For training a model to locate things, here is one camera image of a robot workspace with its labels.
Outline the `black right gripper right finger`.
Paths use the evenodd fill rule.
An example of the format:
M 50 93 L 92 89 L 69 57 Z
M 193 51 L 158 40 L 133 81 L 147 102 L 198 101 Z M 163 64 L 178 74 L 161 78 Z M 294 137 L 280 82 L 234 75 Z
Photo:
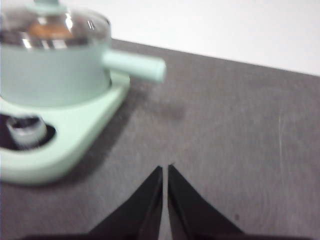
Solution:
M 250 234 L 208 203 L 174 165 L 168 166 L 167 206 L 174 240 L 308 240 L 306 236 Z

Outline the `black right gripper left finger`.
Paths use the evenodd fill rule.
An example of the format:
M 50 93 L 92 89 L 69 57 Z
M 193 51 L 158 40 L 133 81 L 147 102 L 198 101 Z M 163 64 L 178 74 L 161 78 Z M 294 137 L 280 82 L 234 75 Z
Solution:
M 163 168 L 157 166 L 135 192 L 87 233 L 28 235 L 24 240 L 157 240 L 163 209 Z

